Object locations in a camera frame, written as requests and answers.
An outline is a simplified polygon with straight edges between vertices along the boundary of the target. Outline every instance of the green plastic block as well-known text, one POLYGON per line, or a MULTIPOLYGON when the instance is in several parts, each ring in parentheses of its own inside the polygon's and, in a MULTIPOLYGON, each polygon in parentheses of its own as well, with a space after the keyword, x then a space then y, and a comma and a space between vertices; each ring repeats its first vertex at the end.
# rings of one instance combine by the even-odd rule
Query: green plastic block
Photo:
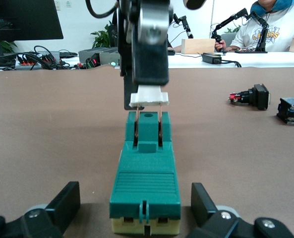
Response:
POLYGON ((125 142, 110 199, 115 233, 176 235, 181 203, 171 140, 169 114, 162 113, 159 142, 157 112, 141 112, 138 141, 134 141, 136 112, 129 112, 125 142))

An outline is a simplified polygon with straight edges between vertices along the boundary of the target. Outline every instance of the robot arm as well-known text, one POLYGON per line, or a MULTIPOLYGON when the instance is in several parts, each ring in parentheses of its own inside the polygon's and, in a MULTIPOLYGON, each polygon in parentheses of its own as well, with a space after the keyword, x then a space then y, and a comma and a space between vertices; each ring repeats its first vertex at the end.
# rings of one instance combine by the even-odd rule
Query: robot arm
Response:
POLYGON ((220 24, 218 24, 215 27, 215 30, 212 32, 212 39, 215 39, 216 42, 220 42, 221 36, 217 34, 217 30, 221 29, 222 27, 226 26, 227 24, 229 24, 230 22, 237 20, 240 17, 245 17, 246 19, 248 19, 248 12, 246 10, 246 8, 240 10, 238 13, 230 16, 228 19, 226 19, 225 21, 221 22, 220 24))
POLYGON ((262 17, 258 16, 257 13, 254 11, 248 16, 248 19, 249 18, 256 19, 262 28, 261 37, 258 41, 258 44, 257 44, 255 51, 256 52, 266 52, 266 38, 267 38, 269 25, 262 17))
MULTIPOLYGON (((184 5, 198 9, 204 2, 185 0, 184 5)), ((129 103, 139 85, 160 87, 169 81, 167 32, 173 18, 169 5, 170 0, 119 0, 118 52, 126 110, 136 109, 129 103)))

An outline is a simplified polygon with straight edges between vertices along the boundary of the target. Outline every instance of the hole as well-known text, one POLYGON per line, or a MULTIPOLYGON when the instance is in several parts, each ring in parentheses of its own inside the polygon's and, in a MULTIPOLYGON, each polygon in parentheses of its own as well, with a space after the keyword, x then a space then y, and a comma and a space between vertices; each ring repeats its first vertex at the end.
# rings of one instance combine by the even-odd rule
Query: hole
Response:
POLYGON ((135 126, 134 126, 134 132, 135 132, 135 134, 134 134, 134 138, 133 138, 133 146, 134 147, 138 145, 138 135, 136 134, 137 126, 138 126, 138 124, 135 121, 135 126))
POLYGON ((168 218, 167 217, 159 217, 158 223, 166 224, 166 223, 168 223, 168 218))
POLYGON ((126 223, 133 223, 133 217, 124 217, 124 218, 123 218, 123 222, 126 222, 126 223))
POLYGON ((159 135, 158 135, 158 146, 159 147, 162 147, 163 144, 162 144, 162 135, 161 135, 161 131, 162 131, 162 128, 161 128, 161 122, 159 122, 159 135))
POLYGON ((147 210, 147 201, 144 200, 142 201, 142 214, 146 215, 146 210, 147 210))
POLYGON ((150 236, 151 234, 150 226, 145 226, 145 236, 150 236))

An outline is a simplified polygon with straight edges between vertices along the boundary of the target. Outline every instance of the white desk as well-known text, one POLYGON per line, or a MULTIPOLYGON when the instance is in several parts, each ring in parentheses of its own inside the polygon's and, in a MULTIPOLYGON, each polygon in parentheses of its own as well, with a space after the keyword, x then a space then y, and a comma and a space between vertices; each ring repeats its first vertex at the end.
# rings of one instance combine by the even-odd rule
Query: white desk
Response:
MULTIPOLYGON (((234 63, 210 64, 202 61, 197 55, 175 54, 169 57, 169 68, 225 68, 236 67, 234 63)), ((242 67, 294 67, 293 52, 268 52, 266 54, 227 53, 223 60, 238 61, 242 67)))

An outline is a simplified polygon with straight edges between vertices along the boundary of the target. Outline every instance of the white wall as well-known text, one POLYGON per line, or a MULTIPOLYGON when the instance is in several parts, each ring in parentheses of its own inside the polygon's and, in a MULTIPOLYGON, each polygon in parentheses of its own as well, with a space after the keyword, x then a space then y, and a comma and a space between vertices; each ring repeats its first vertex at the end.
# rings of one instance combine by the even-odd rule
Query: white wall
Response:
MULTIPOLYGON (((63 32, 63 40, 44 40, 44 41, 16 41, 17 52, 31 51, 35 45, 41 45, 50 51, 58 51, 66 49, 71 52, 78 52, 84 49, 92 48, 94 36, 91 32, 103 30, 108 21, 112 20, 112 16, 103 19, 95 19, 88 12, 85 0, 71 0, 72 7, 66 7, 65 0, 58 0, 60 10, 58 16, 63 32)), ((211 24, 221 23, 231 15, 237 13, 246 7, 250 13, 250 7, 256 0, 206 0, 204 5, 198 10, 188 10, 183 5, 183 0, 171 0, 171 5, 178 17, 186 16, 187 22, 195 38, 209 38, 211 31, 215 29, 215 25, 211 28, 211 24)), ((93 9, 97 13, 108 11, 115 3, 115 0, 91 0, 93 9)), ((236 25, 242 25, 242 19, 235 21, 236 25)), ((220 29, 218 34, 223 34, 227 28, 235 28, 230 23, 226 27, 220 29)), ((172 41, 184 29, 182 26, 173 28, 170 26, 168 34, 169 41, 172 41)), ((181 39, 187 38, 185 32, 181 33, 177 39, 172 42, 172 46, 181 44, 181 39)))

